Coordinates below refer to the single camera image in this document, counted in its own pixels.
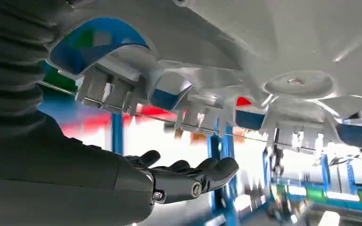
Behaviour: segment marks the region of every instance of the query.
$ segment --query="white plastic part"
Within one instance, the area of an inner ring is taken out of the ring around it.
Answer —
[[[340,215],[336,212],[325,211],[318,226],[338,226]]]

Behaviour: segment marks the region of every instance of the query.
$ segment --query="blue metal frame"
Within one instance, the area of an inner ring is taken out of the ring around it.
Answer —
[[[324,184],[324,192],[328,190],[328,185],[331,183],[331,175],[329,174],[328,156],[323,154],[321,156],[322,180]]]
[[[349,188],[350,188],[350,193],[351,194],[356,194],[356,187],[354,185],[354,173],[353,173],[353,166],[350,164],[352,160],[348,160],[346,162],[346,167],[347,167],[347,178],[348,178],[348,181],[349,181]]]
[[[232,134],[232,127],[227,126],[225,132]],[[233,136],[225,135],[223,139],[220,139],[217,134],[207,137],[207,150],[209,157],[217,160],[227,157],[235,158],[234,138]],[[233,205],[237,195],[237,181],[235,177],[227,186],[212,193],[212,214],[218,214],[219,211],[224,213],[227,225],[239,225],[239,218]],[[226,201],[225,209],[221,205],[222,198]]]
[[[112,114],[112,152],[123,155],[123,116]]]

